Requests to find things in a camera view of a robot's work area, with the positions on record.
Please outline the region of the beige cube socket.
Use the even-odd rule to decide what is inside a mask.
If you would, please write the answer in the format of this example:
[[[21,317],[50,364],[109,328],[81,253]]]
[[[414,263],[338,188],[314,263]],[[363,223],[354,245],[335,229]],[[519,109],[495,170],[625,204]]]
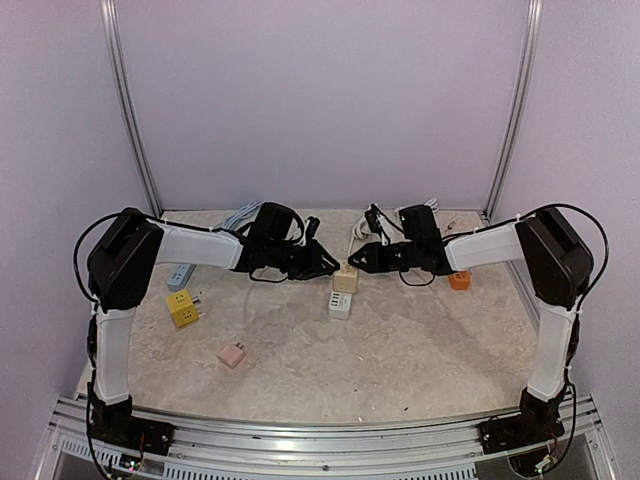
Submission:
[[[337,293],[355,294],[358,289],[359,270],[348,263],[342,263],[333,274],[332,290]]]

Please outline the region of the white power strip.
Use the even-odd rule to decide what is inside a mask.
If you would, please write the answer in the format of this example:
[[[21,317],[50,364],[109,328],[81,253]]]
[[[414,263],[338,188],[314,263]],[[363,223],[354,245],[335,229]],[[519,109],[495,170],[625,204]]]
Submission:
[[[332,319],[346,320],[350,316],[353,295],[332,291],[328,302],[328,315]]]

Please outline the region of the orange power strip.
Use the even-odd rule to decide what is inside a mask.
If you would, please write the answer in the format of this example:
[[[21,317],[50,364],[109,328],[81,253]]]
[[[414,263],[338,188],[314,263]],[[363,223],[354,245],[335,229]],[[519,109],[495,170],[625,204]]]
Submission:
[[[454,291],[467,291],[471,288],[471,273],[469,271],[460,271],[448,276],[450,288]]]

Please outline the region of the pink usb charger plug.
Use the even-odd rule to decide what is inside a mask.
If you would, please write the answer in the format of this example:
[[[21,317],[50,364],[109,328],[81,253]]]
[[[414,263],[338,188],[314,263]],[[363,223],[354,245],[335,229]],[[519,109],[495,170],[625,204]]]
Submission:
[[[227,368],[235,369],[245,358],[246,352],[241,343],[227,344],[217,354],[217,359]]]

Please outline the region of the yellow cube socket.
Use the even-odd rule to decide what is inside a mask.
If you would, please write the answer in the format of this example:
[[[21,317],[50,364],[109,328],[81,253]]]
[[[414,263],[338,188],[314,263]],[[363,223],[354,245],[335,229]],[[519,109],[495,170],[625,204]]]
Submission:
[[[200,320],[204,313],[198,307],[200,299],[192,296],[187,289],[174,292],[166,297],[170,317],[178,329]]]

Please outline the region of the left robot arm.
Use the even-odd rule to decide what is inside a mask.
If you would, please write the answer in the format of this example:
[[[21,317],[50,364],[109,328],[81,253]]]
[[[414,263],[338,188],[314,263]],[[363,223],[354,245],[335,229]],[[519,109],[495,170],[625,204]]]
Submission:
[[[274,269],[285,281],[330,276],[340,264],[316,238],[318,218],[302,218],[274,202],[255,202],[212,226],[156,218],[136,208],[93,224],[106,229],[86,260],[78,285],[91,304],[87,338],[89,421],[121,445],[140,424],[132,415],[128,359],[133,319],[154,272],[166,269],[169,293],[186,287],[198,267],[245,274]]]

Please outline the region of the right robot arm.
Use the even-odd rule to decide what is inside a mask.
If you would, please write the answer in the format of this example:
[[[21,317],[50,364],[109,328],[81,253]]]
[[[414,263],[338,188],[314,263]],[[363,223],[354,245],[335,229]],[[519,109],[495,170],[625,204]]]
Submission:
[[[348,258],[351,266],[369,274],[418,268],[433,276],[524,262],[537,300],[536,357],[518,412],[479,424],[486,453],[548,441],[565,432],[559,408],[565,395],[575,391],[569,368],[579,342],[582,304],[602,276],[594,268],[592,252],[563,215],[565,208],[552,203],[496,225],[442,235],[432,209],[415,205],[400,211],[404,238],[391,242],[386,231],[390,221],[371,206],[365,219],[380,239]]]

